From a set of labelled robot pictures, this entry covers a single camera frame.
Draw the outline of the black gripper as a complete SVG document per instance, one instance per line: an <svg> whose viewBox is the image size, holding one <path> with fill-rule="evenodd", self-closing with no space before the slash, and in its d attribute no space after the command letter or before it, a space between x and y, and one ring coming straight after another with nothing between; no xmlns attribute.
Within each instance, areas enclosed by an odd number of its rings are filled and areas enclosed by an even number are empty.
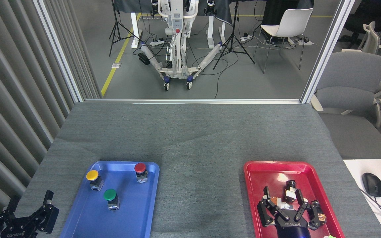
<svg viewBox="0 0 381 238"><path fill-rule="evenodd" d="M263 193L263 199L257 205L260 221L263 227L275 225L278 238L310 238L308 229L319 228L319 201L313 200L311 204L305 201L301 189L297 189L295 193L300 206L294 218L290 220L288 215L272 202L268 186L265 186ZM305 210L308 210L309 222L302 217Z"/></svg>
<svg viewBox="0 0 381 238"><path fill-rule="evenodd" d="M43 205L30 218L16 218L14 212L20 197L11 198L9 205L0 213L0 238L35 238L36 230L50 234L59 215L59 209L51 204L54 193L47 190Z"/></svg>

